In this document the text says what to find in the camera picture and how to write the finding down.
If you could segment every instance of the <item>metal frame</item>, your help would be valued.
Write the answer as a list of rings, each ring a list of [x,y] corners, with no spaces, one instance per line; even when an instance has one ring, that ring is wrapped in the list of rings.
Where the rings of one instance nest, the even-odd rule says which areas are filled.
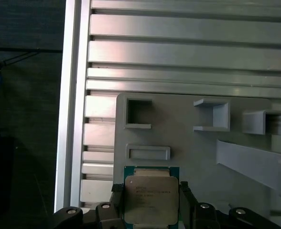
[[[66,1],[54,197],[55,212],[68,206],[70,201],[71,149],[76,91],[74,76],[79,47],[80,10],[78,0]]]
[[[69,205],[81,207],[82,188],[87,190],[93,188],[91,187],[93,185],[100,185],[100,188],[110,186],[112,182],[109,178],[110,172],[105,174],[106,171],[102,170],[109,171],[112,164],[109,158],[113,155],[116,110],[114,101],[115,96],[120,92],[245,96],[276,98],[281,101],[281,64],[273,65],[270,69],[266,60],[270,64],[275,61],[267,58],[259,65],[256,65],[256,61],[249,62],[247,65],[240,63],[239,68],[242,70],[239,71],[235,68],[236,63],[233,63],[230,69],[218,69],[220,66],[228,67],[227,61],[220,60],[220,65],[214,66],[215,59],[212,55],[208,60],[202,52],[207,51],[203,44],[210,42],[212,37],[210,28],[214,28],[211,22],[215,19],[227,20],[228,27],[221,27],[224,31],[233,26],[231,20],[240,21],[240,24],[245,25],[256,23],[252,28],[257,25],[262,26],[261,28],[269,28],[271,21],[281,23],[281,0],[270,0],[265,4],[260,2],[261,0],[254,0],[250,6],[234,1],[185,0],[174,3],[170,0],[67,0],[55,210]],[[92,21],[90,21],[91,8],[96,12]],[[174,23],[172,28],[178,28],[176,26],[179,21],[176,18],[178,14],[183,18],[189,18],[186,20],[187,24],[193,23],[195,30],[197,30],[197,22],[204,23],[209,29],[205,33],[187,31],[183,38],[171,31],[167,34],[167,28],[163,31],[153,30],[152,27],[144,29],[148,18],[152,23],[149,26],[163,26],[160,20],[168,18]],[[100,26],[103,24],[101,21],[104,21],[108,27]],[[140,29],[134,28],[134,24],[139,22],[143,22]],[[277,27],[277,31],[281,33],[281,27]],[[274,40],[270,41],[264,33],[255,32],[258,36],[245,35],[246,40],[240,41],[241,46],[228,48],[227,54],[236,57],[236,52],[239,51],[240,60],[244,60],[253,53],[252,56],[258,56],[258,60],[261,60],[261,51],[257,51],[273,47],[272,49],[275,50],[268,50],[267,53],[273,58],[274,54],[277,54],[281,59],[279,49],[281,36],[274,37]],[[90,34],[95,38],[94,41],[90,41]],[[226,46],[227,42],[232,42],[231,45],[234,47],[237,36],[232,37],[228,34],[228,38],[233,40],[223,41],[220,35],[219,40],[209,45]],[[162,43],[159,48],[152,45],[159,42]],[[247,45],[254,43],[254,48],[258,50],[252,47],[244,50],[242,48],[244,42],[248,43]],[[166,54],[157,55],[155,59],[151,58],[157,51],[161,53],[161,50],[165,50]],[[188,57],[188,52],[191,50],[196,51],[197,56],[189,62],[182,57],[179,50],[185,53],[185,57]],[[223,49],[217,47],[215,50],[222,54]],[[176,62],[170,58],[174,53],[178,53],[175,56]],[[206,62],[199,62],[198,57]],[[232,58],[226,55],[224,57],[232,61]],[[202,71],[201,68],[197,69],[191,64],[195,63],[194,60],[203,68],[207,67],[207,64],[217,68]],[[90,95],[86,96],[86,90],[90,91]],[[82,167],[86,167],[84,174],[82,174]],[[92,195],[82,193],[82,195],[86,196],[82,202],[88,206],[92,201],[96,201],[101,193],[96,192]]]
[[[88,67],[87,46],[89,42],[89,20],[91,14],[90,3],[90,0],[82,0],[81,3],[80,39],[76,79],[76,106],[70,205],[77,207],[80,206],[80,189],[76,187],[81,187],[82,176],[83,131],[85,118],[86,77]]]

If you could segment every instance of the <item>gray plastic tray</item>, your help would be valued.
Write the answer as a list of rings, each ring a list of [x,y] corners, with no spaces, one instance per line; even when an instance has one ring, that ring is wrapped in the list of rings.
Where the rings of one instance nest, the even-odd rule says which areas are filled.
[[[189,182],[199,201],[247,207],[268,216],[270,189],[216,164],[217,140],[270,150],[270,135],[245,134],[242,129],[244,111],[266,109],[271,109],[267,99],[120,94],[114,183],[123,183],[124,166],[180,167],[180,180]]]

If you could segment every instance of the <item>square slot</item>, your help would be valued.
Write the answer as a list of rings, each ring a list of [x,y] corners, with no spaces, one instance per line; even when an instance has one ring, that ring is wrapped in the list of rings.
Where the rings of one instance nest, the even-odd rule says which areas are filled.
[[[254,135],[281,135],[281,111],[245,111],[243,132]]]
[[[194,102],[199,107],[201,124],[196,131],[230,131],[230,102],[222,99],[201,99]]]
[[[147,112],[151,112],[152,100],[127,98],[124,107],[124,128],[151,129]]]

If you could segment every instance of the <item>dark background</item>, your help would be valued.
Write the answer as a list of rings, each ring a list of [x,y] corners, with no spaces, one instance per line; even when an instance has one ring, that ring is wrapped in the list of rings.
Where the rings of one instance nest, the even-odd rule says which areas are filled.
[[[64,19],[65,0],[0,0],[0,47],[61,50]],[[0,228],[31,228],[53,212],[61,67],[62,54],[41,53],[2,70],[0,129],[16,148]]]

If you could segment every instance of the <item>gray panel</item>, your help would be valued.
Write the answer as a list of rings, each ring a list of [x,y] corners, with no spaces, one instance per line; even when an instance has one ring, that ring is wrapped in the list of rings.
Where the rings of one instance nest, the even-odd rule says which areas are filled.
[[[194,102],[203,96],[170,94],[134,94],[152,99],[154,112],[140,111],[141,116],[152,123],[152,129],[123,129],[123,105],[125,97],[117,98],[114,182],[122,183],[124,166],[179,166],[180,180],[188,181],[199,201],[216,203],[223,201],[234,206],[244,206],[264,216],[269,214],[270,189],[224,166],[216,164],[216,140],[231,141],[259,148],[270,148],[270,137],[242,133],[244,109],[270,109],[266,99],[227,97],[230,100],[231,132],[195,132],[201,112]],[[170,160],[132,160],[126,158],[126,145],[168,146]]]
[[[281,44],[281,23],[94,14],[90,34]]]
[[[201,71],[166,71],[147,69],[116,69],[116,68],[89,68],[90,79],[98,80],[126,80],[169,83],[203,83],[229,86],[273,87],[281,88],[281,76],[264,74],[242,74],[237,72],[201,72]]]
[[[88,61],[281,71],[281,50],[93,41],[89,43]]]
[[[281,195],[281,154],[218,141],[217,163],[273,188]]]
[[[161,83],[140,81],[88,80],[89,90],[160,92],[175,94],[231,95],[262,98],[281,98],[281,89],[264,87],[229,87],[223,85]]]
[[[205,2],[205,1],[118,1],[118,0],[93,0],[92,8],[98,10],[130,10],[138,11],[176,12],[205,15],[243,15],[255,17],[281,17],[281,7],[274,7],[272,2],[265,4],[243,4],[242,2]]]
[[[271,208],[275,211],[281,211],[281,197],[275,192],[271,193]]]

